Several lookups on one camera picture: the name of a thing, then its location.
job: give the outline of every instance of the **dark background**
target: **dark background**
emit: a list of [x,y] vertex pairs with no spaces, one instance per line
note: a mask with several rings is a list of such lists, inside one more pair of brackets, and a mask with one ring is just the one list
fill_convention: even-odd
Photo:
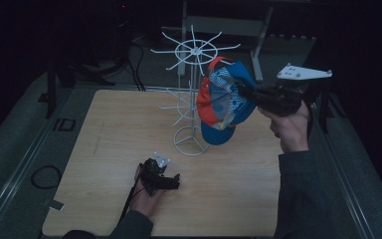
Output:
[[[128,8],[121,9],[121,15],[110,12],[110,1],[105,7],[97,4],[103,1],[81,2],[0,0],[0,124],[27,87],[46,72],[50,52],[95,64],[96,55],[112,57],[104,47],[109,44],[91,34],[101,31],[99,39],[115,41],[111,29],[99,27],[107,22],[135,21],[154,41],[160,37],[157,26],[180,26],[180,1],[124,2]],[[279,8],[270,32],[297,34],[300,27],[316,26],[314,32],[320,34],[305,66],[333,70],[332,91],[339,96],[382,179],[382,1],[322,2],[338,5],[326,6],[328,11],[319,16],[295,4]],[[302,14],[291,17],[295,9]],[[321,27],[318,22],[307,22],[307,14],[321,19]],[[123,31],[124,38],[118,36],[116,41],[127,42],[129,30]]]

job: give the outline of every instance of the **cap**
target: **cap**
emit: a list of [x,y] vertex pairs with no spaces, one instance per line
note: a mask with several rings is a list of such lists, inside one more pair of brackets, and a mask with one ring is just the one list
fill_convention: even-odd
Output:
[[214,69],[224,57],[215,58],[209,65],[197,96],[197,111],[201,120],[204,140],[213,145],[227,142],[237,124],[245,121],[256,104],[241,97],[238,87],[257,89],[249,72],[241,61],[220,69]]

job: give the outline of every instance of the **person's hand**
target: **person's hand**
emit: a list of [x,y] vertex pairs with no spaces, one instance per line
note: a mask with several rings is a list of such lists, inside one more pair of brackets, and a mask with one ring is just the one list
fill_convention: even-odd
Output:
[[[135,178],[138,176],[140,171],[140,166],[137,167],[135,172]],[[166,190],[158,189],[153,196],[150,196],[144,188],[144,185],[141,182],[141,179],[138,179],[138,182],[135,186],[135,195],[129,202],[129,210],[135,210],[147,217],[153,215],[154,210],[160,200],[160,197],[164,194]]]
[[259,112],[272,120],[271,130],[281,139],[284,152],[308,150],[307,127],[309,111],[304,102],[299,110],[291,116],[278,117],[259,107]]

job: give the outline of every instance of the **cap brim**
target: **cap brim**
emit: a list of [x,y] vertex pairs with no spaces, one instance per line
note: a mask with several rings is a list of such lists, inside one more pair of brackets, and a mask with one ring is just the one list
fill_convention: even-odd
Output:
[[230,126],[223,130],[218,130],[210,127],[206,123],[201,121],[201,133],[204,140],[212,145],[220,145],[227,142],[235,132],[235,127]]

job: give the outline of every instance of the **person's left hand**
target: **person's left hand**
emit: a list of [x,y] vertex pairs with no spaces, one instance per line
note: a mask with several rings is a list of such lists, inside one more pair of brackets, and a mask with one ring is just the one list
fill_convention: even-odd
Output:
[[[137,167],[135,178],[138,176],[139,171],[140,166]],[[133,193],[135,196],[129,202],[129,210],[135,210],[147,217],[150,217],[153,215],[160,198],[166,192],[166,190],[158,189],[153,196],[150,196],[143,188],[144,185],[142,184],[141,179],[138,179]]]

